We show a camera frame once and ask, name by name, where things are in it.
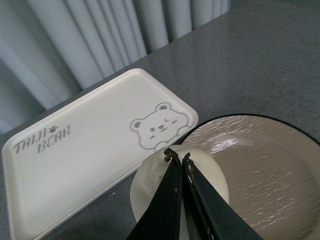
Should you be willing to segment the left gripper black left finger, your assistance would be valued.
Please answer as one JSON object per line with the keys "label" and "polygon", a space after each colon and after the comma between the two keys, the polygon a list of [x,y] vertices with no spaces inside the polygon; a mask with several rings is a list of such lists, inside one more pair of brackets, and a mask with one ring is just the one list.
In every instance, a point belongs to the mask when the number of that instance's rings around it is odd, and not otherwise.
{"label": "left gripper black left finger", "polygon": [[179,155],[167,148],[164,160],[169,166],[128,240],[178,240],[182,208],[182,165]]}

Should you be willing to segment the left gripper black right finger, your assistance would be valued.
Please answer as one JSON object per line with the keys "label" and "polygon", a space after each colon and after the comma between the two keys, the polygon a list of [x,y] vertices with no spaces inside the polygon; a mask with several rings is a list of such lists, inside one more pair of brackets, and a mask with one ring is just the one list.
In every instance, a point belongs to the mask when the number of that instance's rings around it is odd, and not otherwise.
{"label": "left gripper black right finger", "polygon": [[261,240],[222,198],[187,153],[182,160],[183,204],[190,240]]}

